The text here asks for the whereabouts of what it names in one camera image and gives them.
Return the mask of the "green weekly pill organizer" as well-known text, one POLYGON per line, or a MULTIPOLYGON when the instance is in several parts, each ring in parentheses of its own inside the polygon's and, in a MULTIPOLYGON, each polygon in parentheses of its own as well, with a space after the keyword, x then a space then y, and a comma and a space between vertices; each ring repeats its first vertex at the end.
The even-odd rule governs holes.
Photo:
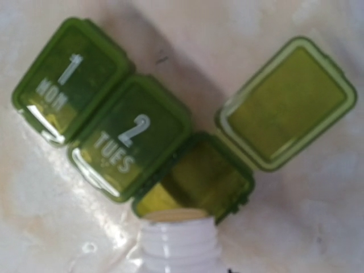
POLYGON ((12 94, 15 109, 93 187, 137 216, 197 208, 217 222, 355 106, 357 91, 315 43, 289 40, 194 132, 189 109, 89 19, 68 18, 12 94))

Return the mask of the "white pill bottle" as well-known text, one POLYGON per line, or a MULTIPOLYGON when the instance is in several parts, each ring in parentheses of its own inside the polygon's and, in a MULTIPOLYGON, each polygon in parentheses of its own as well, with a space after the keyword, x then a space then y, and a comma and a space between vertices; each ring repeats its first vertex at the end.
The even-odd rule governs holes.
POLYGON ((202 209, 170 209, 142 217, 139 272, 227 272, 215 218, 202 209))

